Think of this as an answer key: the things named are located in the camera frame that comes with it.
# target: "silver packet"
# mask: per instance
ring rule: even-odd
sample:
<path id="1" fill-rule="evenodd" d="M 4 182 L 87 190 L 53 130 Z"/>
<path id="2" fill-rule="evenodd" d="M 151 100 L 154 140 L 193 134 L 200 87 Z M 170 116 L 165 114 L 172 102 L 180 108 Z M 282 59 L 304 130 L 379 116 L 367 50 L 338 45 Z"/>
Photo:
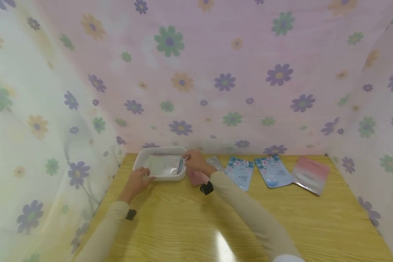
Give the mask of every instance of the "silver packet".
<path id="1" fill-rule="evenodd" d="M 222 171 L 225 173 L 224 167 L 221 165 L 221 162 L 218 160 L 218 158 L 214 155 L 210 158 L 207 159 L 207 163 L 210 165 L 214 166 L 217 171 Z"/>
<path id="2" fill-rule="evenodd" d="M 149 155 L 144 163 L 153 176 L 176 176 L 182 170 L 180 155 Z"/>

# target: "foil packet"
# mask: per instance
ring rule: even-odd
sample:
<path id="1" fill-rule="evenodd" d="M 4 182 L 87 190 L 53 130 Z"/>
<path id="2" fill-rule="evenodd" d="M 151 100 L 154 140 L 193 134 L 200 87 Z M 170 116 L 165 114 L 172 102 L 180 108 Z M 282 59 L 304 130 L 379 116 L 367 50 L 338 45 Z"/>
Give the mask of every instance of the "foil packet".
<path id="1" fill-rule="evenodd" d="M 180 155 L 149 155 L 144 162 L 152 176 L 176 176 L 182 171 L 182 165 Z"/>

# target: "beige sleeve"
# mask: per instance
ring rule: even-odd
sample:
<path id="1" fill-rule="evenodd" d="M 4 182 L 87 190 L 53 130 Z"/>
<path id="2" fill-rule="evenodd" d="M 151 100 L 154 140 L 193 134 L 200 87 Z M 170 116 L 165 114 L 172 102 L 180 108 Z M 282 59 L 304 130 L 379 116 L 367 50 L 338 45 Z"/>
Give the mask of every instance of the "beige sleeve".
<path id="1" fill-rule="evenodd" d="M 108 212 L 105 218 L 99 224 L 96 231 L 93 233 L 89 241 L 81 250 L 76 261 L 77 262 L 103 262 L 111 250 L 112 243 L 118 232 L 119 226 L 130 210 L 130 205 L 116 201 Z"/>
<path id="2" fill-rule="evenodd" d="M 301 258 L 285 228 L 261 204 L 238 188 L 224 172 L 215 172 L 210 181 L 214 191 L 233 207 L 255 234 L 269 261 L 283 254 Z"/>

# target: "blue face mask packet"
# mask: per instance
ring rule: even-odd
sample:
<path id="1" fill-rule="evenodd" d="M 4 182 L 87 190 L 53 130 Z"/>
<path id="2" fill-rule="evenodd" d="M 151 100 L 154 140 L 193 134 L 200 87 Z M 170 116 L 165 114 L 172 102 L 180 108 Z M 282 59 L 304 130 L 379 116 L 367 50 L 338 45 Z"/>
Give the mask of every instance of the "blue face mask packet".
<path id="1" fill-rule="evenodd" d="M 234 184 L 244 191 L 248 191 L 254 167 L 254 162 L 232 156 L 225 171 Z"/>
<path id="2" fill-rule="evenodd" d="M 277 154 L 256 158 L 255 163 L 269 188 L 284 187 L 295 181 L 294 177 L 288 173 Z"/>

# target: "yellow wooden table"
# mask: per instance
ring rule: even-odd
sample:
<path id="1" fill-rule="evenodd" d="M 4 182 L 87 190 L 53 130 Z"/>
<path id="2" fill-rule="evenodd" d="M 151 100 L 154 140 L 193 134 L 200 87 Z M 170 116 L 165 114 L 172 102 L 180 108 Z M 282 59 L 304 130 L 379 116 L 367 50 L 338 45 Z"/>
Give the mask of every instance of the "yellow wooden table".
<path id="1" fill-rule="evenodd" d="M 218 155 L 223 166 L 229 157 Z M 238 157 L 253 161 L 263 156 Z M 293 170 L 298 157 L 281 156 L 288 171 Z M 136 154 L 125 157 L 79 250 L 124 187 L 135 158 Z M 285 226 L 307 262 L 393 261 L 366 211 L 330 159 L 309 158 L 331 167 L 322 196 L 295 184 L 268 188 L 256 167 L 249 195 Z M 267 261 L 260 244 L 233 209 L 215 191 L 205 196 L 187 176 L 180 182 L 153 183 L 133 200 L 131 208 L 137 210 L 137 215 L 134 221 L 125 221 L 120 227 L 109 262 Z"/>

